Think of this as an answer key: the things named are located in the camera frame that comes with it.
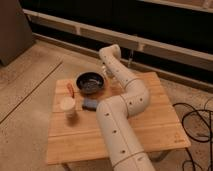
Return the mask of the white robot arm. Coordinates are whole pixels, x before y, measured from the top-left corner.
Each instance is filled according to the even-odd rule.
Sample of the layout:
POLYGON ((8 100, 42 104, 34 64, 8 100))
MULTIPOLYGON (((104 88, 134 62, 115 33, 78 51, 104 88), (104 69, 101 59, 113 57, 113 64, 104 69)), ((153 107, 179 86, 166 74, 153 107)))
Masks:
POLYGON ((101 100, 97 121, 114 171, 155 171, 128 118, 143 112, 150 103, 144 82, 120 61, 117 44, 101 48, 99 56, 125 92, 101 100))

